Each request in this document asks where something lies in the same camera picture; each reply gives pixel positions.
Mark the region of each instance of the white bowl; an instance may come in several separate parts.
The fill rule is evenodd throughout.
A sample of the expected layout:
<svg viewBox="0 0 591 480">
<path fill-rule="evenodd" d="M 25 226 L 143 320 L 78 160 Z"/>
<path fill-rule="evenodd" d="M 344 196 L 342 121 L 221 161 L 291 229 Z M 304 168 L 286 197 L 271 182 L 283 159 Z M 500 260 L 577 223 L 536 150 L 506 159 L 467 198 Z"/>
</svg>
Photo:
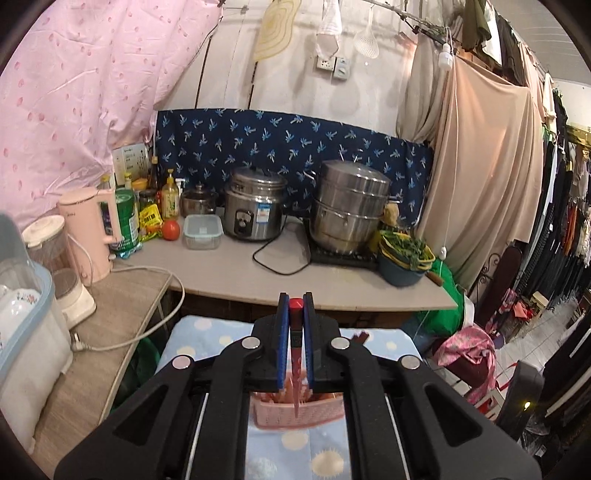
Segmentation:
<svg viewBox="0 0 591 480">
<path fill-rule="evenodd" d="M 11 290 L 0 285 L 0 351 L 25 320 L 41 294 L 30 288 Z"/>
</svg>

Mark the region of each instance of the pink plastic basket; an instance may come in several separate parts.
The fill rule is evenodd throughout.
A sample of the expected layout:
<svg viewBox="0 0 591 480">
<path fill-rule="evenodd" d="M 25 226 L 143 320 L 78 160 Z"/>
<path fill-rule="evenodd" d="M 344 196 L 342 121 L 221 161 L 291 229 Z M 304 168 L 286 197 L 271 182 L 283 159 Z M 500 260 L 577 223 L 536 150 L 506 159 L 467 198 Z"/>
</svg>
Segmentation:
<svg viewBox="0 0 591 480">
<path fill-rule="evenodd" d="M 252 396 L 255 424 L 260 429 L 305 429 L 345 416 L 342 395 L 327 400 L 301 403 L 296 418 L 294 406 L 288 403 L 269 403 Z"/>
</svg>

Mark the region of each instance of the white blender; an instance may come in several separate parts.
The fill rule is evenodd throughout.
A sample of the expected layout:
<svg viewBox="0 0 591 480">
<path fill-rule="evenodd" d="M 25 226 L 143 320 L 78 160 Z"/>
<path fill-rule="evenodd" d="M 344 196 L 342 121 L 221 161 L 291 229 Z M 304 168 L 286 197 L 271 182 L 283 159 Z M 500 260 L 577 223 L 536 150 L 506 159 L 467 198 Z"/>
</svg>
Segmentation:
<svg viewBox="0 0 591 480">
<path fill-rule="evenodd" d="M 65 220 L 61 215 L 39 218 L 22 233 L 31 259 L 51 272 L 56 299 L 68 329 L 75 327 L 96 310 L 95 300 L 82 284 L 72 258 Z"/>
</svg>

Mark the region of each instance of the pink floral cloth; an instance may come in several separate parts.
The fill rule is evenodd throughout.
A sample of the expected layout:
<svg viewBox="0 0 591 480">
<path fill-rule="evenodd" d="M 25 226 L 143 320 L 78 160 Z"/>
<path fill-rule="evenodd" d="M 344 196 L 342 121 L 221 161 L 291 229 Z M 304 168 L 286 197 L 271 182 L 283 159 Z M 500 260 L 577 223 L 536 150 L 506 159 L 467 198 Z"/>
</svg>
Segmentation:
<svg viewBox="0 0 591 480">
<path fill-rule="evenodd" d="M 472 388 L 464 395 L 471 404 L 476 404 L 486 393 L 495 388 L 496 355 L 491 337 L 478 325 L 471 325 L 449 337 L 437 349 L 433 359 L 440 367 L 451 365 L 459 358 L 465 358 L 473 365 L 486 362 L 488 376 L 486 381 Z"/>
<path fill-rule="evenodd" d="M 0 77 L 0 209 L 22 229 L 151 136 L 217 26 L 217 0 L 56 0 Z"/>
</svg>

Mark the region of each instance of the ceiling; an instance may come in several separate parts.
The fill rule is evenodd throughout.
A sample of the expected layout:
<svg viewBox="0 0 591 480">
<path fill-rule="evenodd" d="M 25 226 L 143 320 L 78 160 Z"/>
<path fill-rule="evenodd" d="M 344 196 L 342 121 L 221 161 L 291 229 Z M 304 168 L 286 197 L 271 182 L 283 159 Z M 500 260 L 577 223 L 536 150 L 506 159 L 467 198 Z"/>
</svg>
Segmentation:
<svg viewBox="0 0 591 480">
<path fill-rule="evenodd" d="M 538 0 L 491 0 L 556 79 L 591 85 L 591 72 L 572 40 Z"/>
</svg>

